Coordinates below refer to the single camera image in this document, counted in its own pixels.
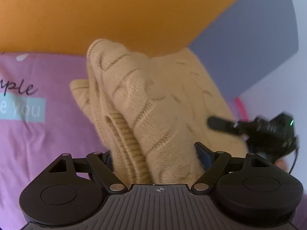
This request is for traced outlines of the pink printed bed sheet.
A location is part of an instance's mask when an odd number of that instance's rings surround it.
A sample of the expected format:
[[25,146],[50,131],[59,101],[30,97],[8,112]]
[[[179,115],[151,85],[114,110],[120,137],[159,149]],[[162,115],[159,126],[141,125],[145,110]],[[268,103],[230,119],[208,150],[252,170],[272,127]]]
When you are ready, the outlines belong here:
[[[85,58],[5,53],[1,80],[1,228],[38,229],[19,206],[22,190],[63,152],[85,157],[105,151],[91,122],[80,111],[69,83],[86,75]],[[242,229],[223,216],[208,197],[183,185],[137,185],[75,229]]]

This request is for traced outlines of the grey headboard panel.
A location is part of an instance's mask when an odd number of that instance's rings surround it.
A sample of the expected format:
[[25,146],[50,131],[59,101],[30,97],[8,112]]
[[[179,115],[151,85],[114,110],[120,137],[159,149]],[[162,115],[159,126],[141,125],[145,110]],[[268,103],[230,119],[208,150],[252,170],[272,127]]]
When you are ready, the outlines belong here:
[[189,47],[233,100],[299,50],[293,2],[238,0]]

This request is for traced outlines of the orange headboard panel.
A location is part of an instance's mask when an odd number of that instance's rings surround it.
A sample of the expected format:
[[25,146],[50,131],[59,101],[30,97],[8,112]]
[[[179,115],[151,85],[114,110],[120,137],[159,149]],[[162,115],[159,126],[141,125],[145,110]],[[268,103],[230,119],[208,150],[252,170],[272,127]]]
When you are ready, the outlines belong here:
[[1,52],[84,55],[108,39],[150,56],[188,46],[237,0],[1,0]]

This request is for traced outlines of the beige cable-knit sweater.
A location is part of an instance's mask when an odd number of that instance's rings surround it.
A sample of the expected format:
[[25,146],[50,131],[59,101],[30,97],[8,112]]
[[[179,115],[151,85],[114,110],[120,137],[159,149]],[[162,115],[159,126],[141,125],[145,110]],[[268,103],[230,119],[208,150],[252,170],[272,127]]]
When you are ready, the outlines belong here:
[[193,184],[203,174],[196,142],[245,157],[242,138],[208,127],[211,116],[234,117],[189,49],[151,58],[98,39],[86,67],[88,78],[72,81],[71,93],[126,185]]

